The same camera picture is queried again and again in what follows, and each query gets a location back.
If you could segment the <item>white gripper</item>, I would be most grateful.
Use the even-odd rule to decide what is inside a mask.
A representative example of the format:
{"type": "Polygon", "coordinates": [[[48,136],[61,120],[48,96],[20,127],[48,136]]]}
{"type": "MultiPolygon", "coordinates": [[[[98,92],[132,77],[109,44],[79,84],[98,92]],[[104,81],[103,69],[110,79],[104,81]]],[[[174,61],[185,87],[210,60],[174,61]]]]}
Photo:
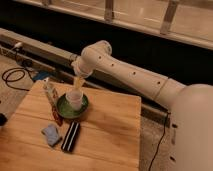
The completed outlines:
{"type": "Polygon", "coordinates": [[[73,67],[75,75],[78,76],[74,78],[73,86],[75,90],[79,90],[85,82],[84,78],[92,74],[92,68],[81,57],[77,57],[71,66],[73,67]]]}

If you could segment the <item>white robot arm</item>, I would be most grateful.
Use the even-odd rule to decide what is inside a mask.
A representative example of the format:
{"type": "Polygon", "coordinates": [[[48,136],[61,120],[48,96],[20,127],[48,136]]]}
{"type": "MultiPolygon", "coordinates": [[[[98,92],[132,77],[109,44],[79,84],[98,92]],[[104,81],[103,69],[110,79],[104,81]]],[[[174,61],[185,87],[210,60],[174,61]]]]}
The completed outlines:
{"type": "Polygon", "coordinates": [[[184,85],[119,61],[105,40],[86,46],[72,66],[83,78],[105,72],[171,113],[168,171],[213,171],[213,85],[184,85]]]}

